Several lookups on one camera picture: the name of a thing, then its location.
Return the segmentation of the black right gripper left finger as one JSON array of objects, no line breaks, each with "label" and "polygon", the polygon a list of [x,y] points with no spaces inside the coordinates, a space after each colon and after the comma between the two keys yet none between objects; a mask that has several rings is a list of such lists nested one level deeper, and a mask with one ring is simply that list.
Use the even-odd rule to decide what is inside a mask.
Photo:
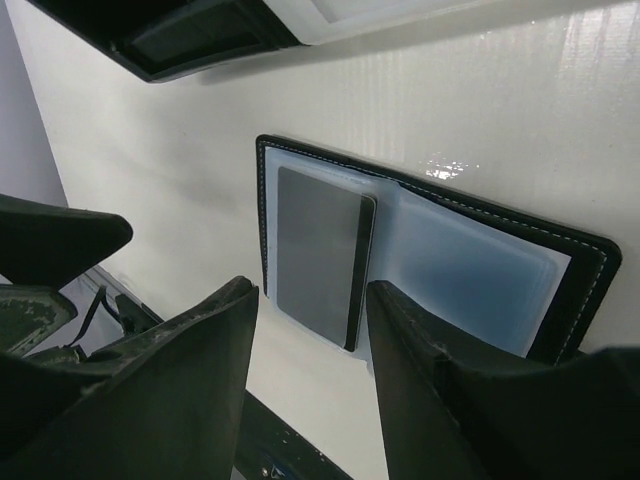
[{"label": "black right gripper left finger", "polygon": [[227,479],[258,288],[238,276],[81,362],[1,358],[5,479]]}]

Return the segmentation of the black leather card holder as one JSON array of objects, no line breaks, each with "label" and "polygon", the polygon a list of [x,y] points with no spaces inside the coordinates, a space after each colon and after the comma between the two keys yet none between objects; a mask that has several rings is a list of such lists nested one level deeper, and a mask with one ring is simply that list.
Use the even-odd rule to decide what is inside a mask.
[{"label": "black leather card holder", "polygon": [[384,280],[494,347],[562,362],[579,348],[622,262],[609,239],[284,137],[258,137],[256,163],[264,292],[305,329],[276,305],[279,169],[377,199],[355,355],[364,351],[366,287]]}]

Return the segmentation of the dark grey card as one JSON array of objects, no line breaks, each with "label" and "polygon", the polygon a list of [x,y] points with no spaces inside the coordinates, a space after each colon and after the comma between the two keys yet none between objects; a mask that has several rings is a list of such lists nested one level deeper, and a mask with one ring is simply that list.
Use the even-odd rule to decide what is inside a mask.
[{"label": "dark grey card", "polygon": [[278,171],[276,305],[353,352],[377,199],[306,173]]}]

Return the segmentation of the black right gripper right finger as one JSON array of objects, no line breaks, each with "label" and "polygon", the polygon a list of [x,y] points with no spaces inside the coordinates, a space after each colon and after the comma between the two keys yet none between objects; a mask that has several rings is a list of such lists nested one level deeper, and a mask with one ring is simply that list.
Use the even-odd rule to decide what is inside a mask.
[{"label": "black right gripper right finger", "polygon": [[393,479],[635,479],[639,351],[548,366],[493,347],[387,281],[366,315]]}]

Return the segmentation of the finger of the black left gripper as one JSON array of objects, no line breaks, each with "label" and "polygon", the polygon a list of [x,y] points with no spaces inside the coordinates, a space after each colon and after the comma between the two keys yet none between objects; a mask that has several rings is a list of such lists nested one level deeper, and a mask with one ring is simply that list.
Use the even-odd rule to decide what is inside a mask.
[{"label": "finger of the black left gripper", "polygon": [[60,289],[133,237],[123,217],[1,196],[1,275]]}]

